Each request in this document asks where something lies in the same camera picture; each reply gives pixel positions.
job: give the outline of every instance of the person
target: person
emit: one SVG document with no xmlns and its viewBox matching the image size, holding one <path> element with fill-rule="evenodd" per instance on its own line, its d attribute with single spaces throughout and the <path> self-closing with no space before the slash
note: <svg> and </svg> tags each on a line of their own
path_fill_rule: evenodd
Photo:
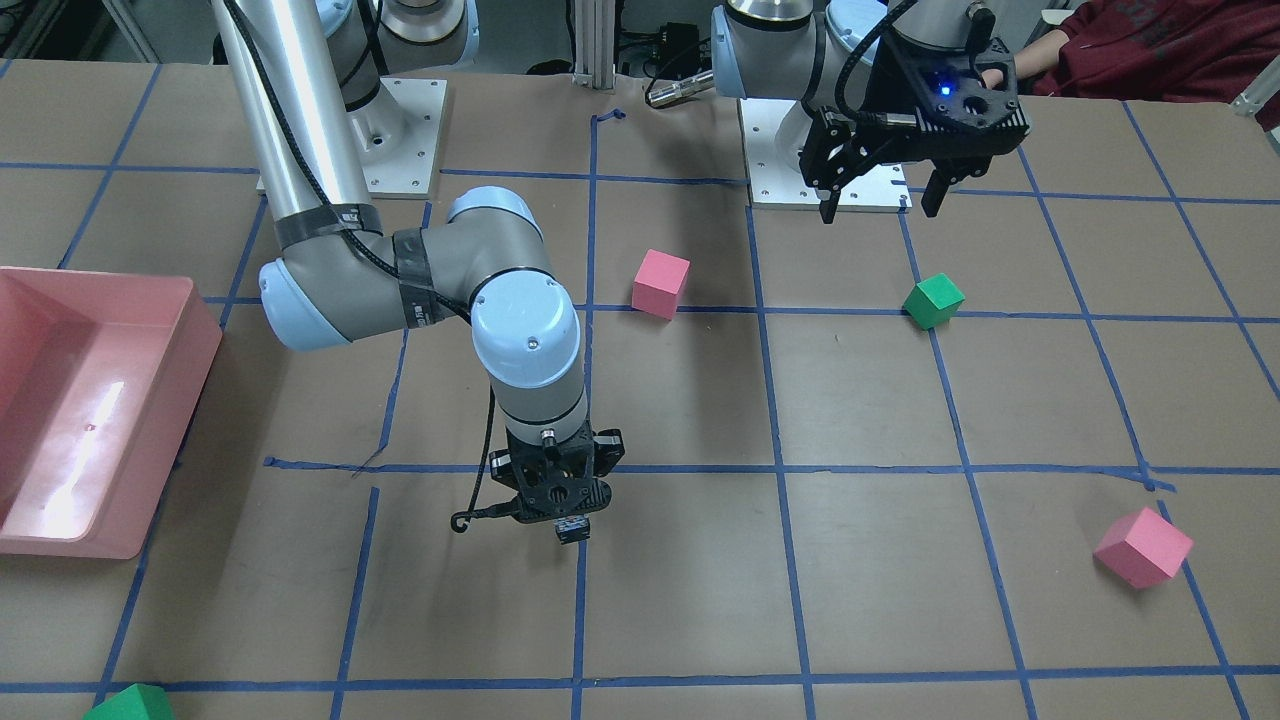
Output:
<svg viewBox="0 0 1280 720">
<path fill-rule="evenodd" d="M 1276 0 L 1091 0 L 1014 55 L 1033 95 L 1230 102 L 1280 55 Z M 998 69 L 983 82 L 1005 82 Z M 1256 115 L 1280 124 L 1280 95 Z"/>
</svg>

